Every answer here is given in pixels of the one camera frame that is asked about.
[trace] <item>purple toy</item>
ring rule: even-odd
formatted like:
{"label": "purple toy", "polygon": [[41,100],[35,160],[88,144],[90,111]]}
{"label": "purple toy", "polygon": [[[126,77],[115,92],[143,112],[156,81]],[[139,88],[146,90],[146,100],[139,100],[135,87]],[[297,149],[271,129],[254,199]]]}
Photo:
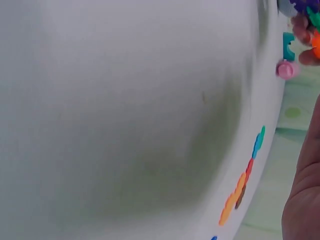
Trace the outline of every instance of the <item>purple toy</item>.
{"label": "purple toy", "polygon": [[307,15],[307,7],[314,13],[320,12],[320,0],[290,0],[290,3],[294,4],[295,10],[303,15]]}

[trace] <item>bath toy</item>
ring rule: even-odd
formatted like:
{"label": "bath toy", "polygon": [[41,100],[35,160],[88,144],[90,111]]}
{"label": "bath toy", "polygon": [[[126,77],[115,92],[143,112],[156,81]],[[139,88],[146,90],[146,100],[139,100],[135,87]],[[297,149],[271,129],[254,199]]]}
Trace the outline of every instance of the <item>bath toy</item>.
{"label": "bath toy", "polygon": [[289,45],[292,41],[295,40],[295,36],[292,33],[284,32],[282,41],[283,41],[283,59],[288,61],[294,61],[296,55],[289,49]]}
{"label": "bath toy", "polygon": [[314,32],[314,37],[311,40],[314,55],[320,59],[320,33],[316,30]]}
{"label": "bath toy", "polygon": [[278,0],[278,10],[288,18],[295,17],[298,11],[295,9],[295,5],[289,0]]}
{"label": "bath toy", "polygon": [[229,216],[232,212],[232,209],[235,208],[237,210],[242,202],[242,199],[243,199],[245,192],[246,192],[247,182],[248,182],[250,174],[252,172],[255,157],[257,156],[257,152],[258,152],[258,150],[260,150],[260,148],[263,144],[265,132],[266,132],[266,127],[263,126],[261,128],[261,131],[258,133],[258,135],[255,138],[255,142],[253,145],[253,151],[252,151],[253,152],[252,155],[254,155],[254,157],[252,157],[250,159],[245,172],[243,172],[241,174],[241,176],[237,182],[237,185],[235,187],[234,192],[232,192],[229,195],[229,197],[227,198],[227,200],[224,204],[224,208],[222,210],[220,220],[219,220],[219,226],[221,226],[221,227],[223,227],[226,224],[226,222],[228,221]]}
{"label": "bath toy", "polygon": [[276,75],[284,80],[296,77],[300,73],[300,66],[294,61],[281,60],[276,66]]}
{"label": "bath toy", "polygon": [[306,12],[311,24],[320,31],[320,13],[314,12],[310,7],[306,8]]}
{"label": "bath toy", "polygon": [[314,13],[318,13],[320,10],[319,0],[289,0],[291,4],[294,5],[294,9],[298,13],[306,15],[308,13],[307,9],[309,8]]}

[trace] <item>finger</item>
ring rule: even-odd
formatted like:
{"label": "finger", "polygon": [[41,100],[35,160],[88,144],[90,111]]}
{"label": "finger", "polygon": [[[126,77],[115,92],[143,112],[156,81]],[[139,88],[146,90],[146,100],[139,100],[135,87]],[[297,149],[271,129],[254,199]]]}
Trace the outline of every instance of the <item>finger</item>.
{"label": "finger", "polygon": [[320,163],[320,96],[318,96],[309,129],[302,145],[296,172],[299,174],[307,167]]}
{"label": "finger", "polygon": [[297,16],[291,18],[291,24],[293,26],[299,26],[301,28],[306,29],[309,25],[309,21],[306,16],[299,13]]}
{"label": "finger", "polygon": [[316,57],[312,49],[303,51],[299,55],[299,62],[306,66],[320,66],[320,59]]}
{"label": "finger", "polygon": [[293,35],[304,45],[311,46],[311,33],[305,28],[301,27],[300,25],[294,25],[292,28]]}

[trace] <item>stain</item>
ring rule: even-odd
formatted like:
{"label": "stain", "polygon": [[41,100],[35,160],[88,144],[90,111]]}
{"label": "stain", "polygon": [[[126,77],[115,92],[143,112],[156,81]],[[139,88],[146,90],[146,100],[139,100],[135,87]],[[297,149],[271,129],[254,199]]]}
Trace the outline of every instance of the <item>stain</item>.
{"label": "stain", "polygon": [[244,195],[245,195],[245,192],[246,192],[246,188],[247,188],[247,186],[244,185],[243,188],[242,188],[242,192],[241,192],[238,200],[235,203],[235,207],[234,207],[235,210],[237,210],[240,207],[240,204],[241,204],[242,199],[244,198]]}
{"label": "stain", "polygon": [[288,119],[295,119],[300,117],[301,115],[301,110],[298,107],[289,107],[285,110],[284,115],[288,118]]}
{"label": "stain", "polygon": [[207,101],[207,96],[206,96],[206,94],[205,94],[204,91],[202,92],[202,102],[203,102],[203,104],[205,104],[205,105],[208,103],[208,101]]}

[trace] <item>teal toy piece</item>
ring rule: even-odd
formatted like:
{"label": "teal toy piece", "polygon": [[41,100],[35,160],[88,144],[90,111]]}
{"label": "teal toy piece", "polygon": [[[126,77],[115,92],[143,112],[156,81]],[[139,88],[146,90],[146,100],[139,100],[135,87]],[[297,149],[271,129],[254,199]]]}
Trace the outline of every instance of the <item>teal toy piece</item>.
{"label": "teal toy piece", "polygon": [[295,36],[292,33],[283,33],[283,59],[293,62],[296,58],[294,52],[289,49],[289,45],[295,40]]}

